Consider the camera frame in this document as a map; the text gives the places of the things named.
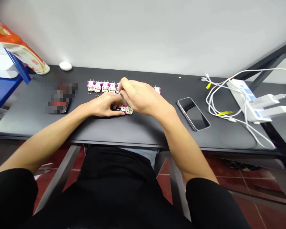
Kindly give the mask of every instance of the power strip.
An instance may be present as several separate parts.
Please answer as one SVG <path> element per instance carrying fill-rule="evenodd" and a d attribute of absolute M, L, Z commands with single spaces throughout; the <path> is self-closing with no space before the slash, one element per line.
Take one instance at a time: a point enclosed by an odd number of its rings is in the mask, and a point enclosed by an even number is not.
<path fill-rule="evenodd" d="M 262 117 L 260 115 L 260 111 L 264 110 L 264 108 L 254 109 L 250 105 L 250 101 L 256 99 L 253 92 L 249 89 L 246 82 L 243 80 L 235 80 L 231 79 L 227 82 L 227 86 L 231 89 L 242 91 L 246 94 L 246 113 L 247 113 L 247 120 L 249 122 L 253 122 L 255 124 L 259 124 L 261 122 L 270 122 L 272 121 L 269 117 Z M 239 107 L 241 108 L 244 104 L 245 95 L 241 92 L 237 92 L 234 90 L 230 90 L 232 95 L 234 96 L 236 102 L 238 103 Z"/>

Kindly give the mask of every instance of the small yellow object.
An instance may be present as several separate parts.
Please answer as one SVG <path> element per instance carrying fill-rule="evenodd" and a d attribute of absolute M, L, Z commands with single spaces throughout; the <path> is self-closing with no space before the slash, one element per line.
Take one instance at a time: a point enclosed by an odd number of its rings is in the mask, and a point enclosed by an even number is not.
<path fill-rule="evenodd" d="M 206 89 L 209 89 L 210 86 L 211 86 L 212 83 L 209 83 L 207 86 L 206 86 Z"/>
<path fill-rule="evenodd" d="M 218 115 L 225 115 L 225 114 L 233 114 L 233 112 L 232 111 L 224 111 L 224 112 L 218 113 Z"/>

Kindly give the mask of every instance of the person's left hand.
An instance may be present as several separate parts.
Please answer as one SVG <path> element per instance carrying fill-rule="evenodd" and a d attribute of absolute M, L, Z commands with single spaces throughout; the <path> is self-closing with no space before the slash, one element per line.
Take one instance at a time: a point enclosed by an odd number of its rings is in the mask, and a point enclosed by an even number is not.
<path fill-rule="evenodd" d="M 126 102 L 120 94 L 104 92 L 101 96 L 82 104 L 82 108 L 85 110 L 84 112 L 87 112 L 88 116 L 109 117 L 125 115 L 123 111 L 112 111 L 110 109 L 111 104 L 113 104 L 113 109 L 122 105 L 126 106 Z"/>

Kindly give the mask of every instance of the person's right hand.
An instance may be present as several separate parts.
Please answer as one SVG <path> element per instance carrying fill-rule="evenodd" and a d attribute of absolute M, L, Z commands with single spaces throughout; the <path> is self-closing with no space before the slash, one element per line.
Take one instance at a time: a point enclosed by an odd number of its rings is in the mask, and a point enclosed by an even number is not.
<path fill-rule="evenodd" d="M 159 117 L 174 109 L 147 83 L 128 80 L 123 77 L 119 85 L 119 91 L 134 111 L 145 115 Z"/>

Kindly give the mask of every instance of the white box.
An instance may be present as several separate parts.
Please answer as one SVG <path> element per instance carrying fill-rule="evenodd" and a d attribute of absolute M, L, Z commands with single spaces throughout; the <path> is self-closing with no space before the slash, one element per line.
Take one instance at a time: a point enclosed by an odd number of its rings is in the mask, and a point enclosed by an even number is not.
<path fill-rule="evenodd" d="M 8 55 L 0 54 L 0 78 L 14 78 L 18 70 Z"/>

